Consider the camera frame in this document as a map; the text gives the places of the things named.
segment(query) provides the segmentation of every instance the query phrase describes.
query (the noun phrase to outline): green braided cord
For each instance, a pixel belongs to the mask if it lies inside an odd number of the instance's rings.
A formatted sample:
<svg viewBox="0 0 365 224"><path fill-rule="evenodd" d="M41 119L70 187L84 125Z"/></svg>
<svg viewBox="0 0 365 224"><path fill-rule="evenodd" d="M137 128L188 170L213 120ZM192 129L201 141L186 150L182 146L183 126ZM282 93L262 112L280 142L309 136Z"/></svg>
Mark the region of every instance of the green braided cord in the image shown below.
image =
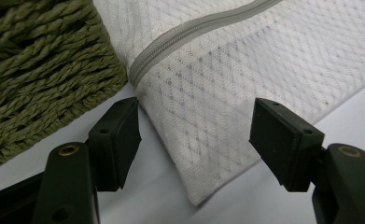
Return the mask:
<svg viewBox="0 0 365 224"><path fill-rule="evenodd" d="M90 0L0 0L0 164L113 96L126 70Z"/></svg>

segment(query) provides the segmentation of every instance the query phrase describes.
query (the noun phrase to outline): white mesh bag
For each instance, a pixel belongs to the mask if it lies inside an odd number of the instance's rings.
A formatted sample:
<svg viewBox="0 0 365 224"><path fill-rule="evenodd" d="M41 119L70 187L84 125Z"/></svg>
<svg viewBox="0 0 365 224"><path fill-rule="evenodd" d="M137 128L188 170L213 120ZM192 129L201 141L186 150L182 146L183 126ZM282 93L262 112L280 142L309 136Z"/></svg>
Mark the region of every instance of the white mesh bag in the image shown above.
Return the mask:
<svg viewBox="0 0 365 224"><path fill-rule="evenodd" d="M365 1L94 3L194 204L259 158L256 97L314 123L365 87Z"/></svg>

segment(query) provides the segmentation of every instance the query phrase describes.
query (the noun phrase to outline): woven basket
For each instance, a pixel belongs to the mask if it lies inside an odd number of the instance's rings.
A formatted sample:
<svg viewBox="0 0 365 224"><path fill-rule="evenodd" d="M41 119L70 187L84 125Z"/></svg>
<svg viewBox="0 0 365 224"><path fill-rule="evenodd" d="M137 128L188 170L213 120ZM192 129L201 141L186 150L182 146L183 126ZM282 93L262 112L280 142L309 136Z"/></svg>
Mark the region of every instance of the woven basket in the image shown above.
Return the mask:
<svg viewBox="0 0 365 224"><path fill-rule="evenodd" d="M0 0L0 164L127 81L89 0Z"/></svg>

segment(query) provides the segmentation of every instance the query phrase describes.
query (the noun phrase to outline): zipper teeth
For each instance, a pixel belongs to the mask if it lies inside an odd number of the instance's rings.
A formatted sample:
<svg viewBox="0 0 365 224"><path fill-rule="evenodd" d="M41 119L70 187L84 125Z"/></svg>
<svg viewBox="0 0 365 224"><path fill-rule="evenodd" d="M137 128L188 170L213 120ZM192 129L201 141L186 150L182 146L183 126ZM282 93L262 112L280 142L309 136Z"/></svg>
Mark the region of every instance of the zipper teeth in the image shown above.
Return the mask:
<svg viewBox="0 0 365 224"><path fill-rule="evenodd" d="M157 43L157 40L160 39L158 37L155 41L152 42L152 44L149 45L149 47L144 49L144 51L142 51L141 54L138 55L138 57L133 62L132 68L131 68L131 82L133 83L133 85L135 87L137 87L140 79L142 78L141 73L144 71L144 69L147 68L149 63L152 62L157 57L159 57L161 55L161 53L164 52L166 49L172 47L174 44L178 43L179 41L183 40L184 38L188 37L189 35L192 35L192 34L198 32L198 31L200 31L202 28L205 28L205 27L208 27L208 26L215 26L217 24L222 24L221 26L214 27L213 29L210 29L207 32L215 30L215 29L223 27L223 26L226 26L226 25L237 23L238 21L242 21L243 19L246 18L246 13L249 13L250 11L254 11L254 10L257 10L258 13L260 13L263 10L267 9L268 7L271 7L271 6L275 5L276 3L280 2L281 0L264 0L264 1L261 1L261 3L258 4L259 1L260 0L257 0L253 3L245 5L245 7L248 7L249 5L253 5L255 3L257 3L257 5L249 7L247 9L244 9L242 11L236 12L236 13L231 14L231 15L222 15L222 14L228 14L229 12L234 11L234 10L238 10L241 7L237 8L237 9L230 10L230 11L226 11L226 12L219 12L218 15L221 15L220 17L214 18L214 19L211 19L211 20L208 20L208 21L202 21L200 23L189 26L186 29L182 29L182 31L177 32L175 35L169 37L162 44ZM247 16L247 18L255 16L258 13L255 13L253 15L249 15L249 16Z"/></svg>

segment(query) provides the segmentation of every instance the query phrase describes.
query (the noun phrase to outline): braided rope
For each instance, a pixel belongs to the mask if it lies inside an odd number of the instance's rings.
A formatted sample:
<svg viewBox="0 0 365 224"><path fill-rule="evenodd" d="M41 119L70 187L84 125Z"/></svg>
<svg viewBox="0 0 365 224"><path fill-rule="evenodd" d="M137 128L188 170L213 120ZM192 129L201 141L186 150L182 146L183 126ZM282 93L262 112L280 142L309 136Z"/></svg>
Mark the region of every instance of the braided rope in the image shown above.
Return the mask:
<svg viewBox="0 0 365 224"><path fill-rule="evenodd" d="M114 95L124 66L90 0L0 0L0 164Z"/></svg>

